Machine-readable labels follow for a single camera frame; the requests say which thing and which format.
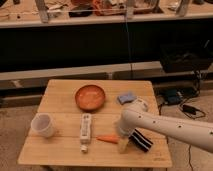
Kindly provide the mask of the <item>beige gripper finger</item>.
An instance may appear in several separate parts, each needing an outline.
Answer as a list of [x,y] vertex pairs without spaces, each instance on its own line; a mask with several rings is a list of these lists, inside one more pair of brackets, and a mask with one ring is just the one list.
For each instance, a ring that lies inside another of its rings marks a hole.
[[118,152],[120,154],[124,153],[126,151],[127,145],[129,143],[128,137],[121,137],[118,141]]

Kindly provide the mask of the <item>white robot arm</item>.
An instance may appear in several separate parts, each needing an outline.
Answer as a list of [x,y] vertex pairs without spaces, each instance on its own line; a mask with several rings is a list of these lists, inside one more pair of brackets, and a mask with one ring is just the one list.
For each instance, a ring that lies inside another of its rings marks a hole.
[[151,130],[213,153],[213,123],[152,114],[142,99],[126,105],[116,123],[121,137],[130,137],[136,128]]

